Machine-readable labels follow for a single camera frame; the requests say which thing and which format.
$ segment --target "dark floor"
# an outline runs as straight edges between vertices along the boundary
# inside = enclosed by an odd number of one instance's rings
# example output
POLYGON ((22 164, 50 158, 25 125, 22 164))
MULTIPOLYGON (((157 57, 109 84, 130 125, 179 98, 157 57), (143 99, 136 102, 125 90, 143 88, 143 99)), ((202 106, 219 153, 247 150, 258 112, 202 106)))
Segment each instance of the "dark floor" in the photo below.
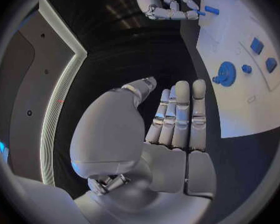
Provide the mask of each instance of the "dark floor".
POLYGON ((221 139, 214 91, 195 49, 199 33, 197 21, 181 23, 185 46, 178 21, 151 21, 140 13, 135 0, 50 1, 88 51, 88 58, 64 102, 55 135, 56 185, 73 198, 87 190, 86 181, 79 178, 70 165, 69 147, 82 113, 99 95, 129 81, 155 76, 157 89, 139 108, 147 129, 162 89, 181 79, 192 83, 197 73, 208 87, 207 151, 216 168, 218 187, 203 223, 216 223, 233 212, 265 175, 279 143, 280 128, 221 139))

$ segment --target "led strip light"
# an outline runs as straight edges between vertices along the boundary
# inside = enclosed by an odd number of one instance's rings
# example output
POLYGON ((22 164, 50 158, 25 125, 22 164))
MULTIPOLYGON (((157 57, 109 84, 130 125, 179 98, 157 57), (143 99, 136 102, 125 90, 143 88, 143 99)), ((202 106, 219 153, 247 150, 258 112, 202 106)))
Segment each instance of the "led strip light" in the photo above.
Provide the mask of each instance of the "led strip light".
POLYGON ((41 176, 44 184, 55 186, 53 170, 53 147, 56 127, 68 90, 87 57, 87 51, 73 35, 48 0, 39 1, 39 12, 75 55, 62 72, 48 103, 40 139, 41 176))

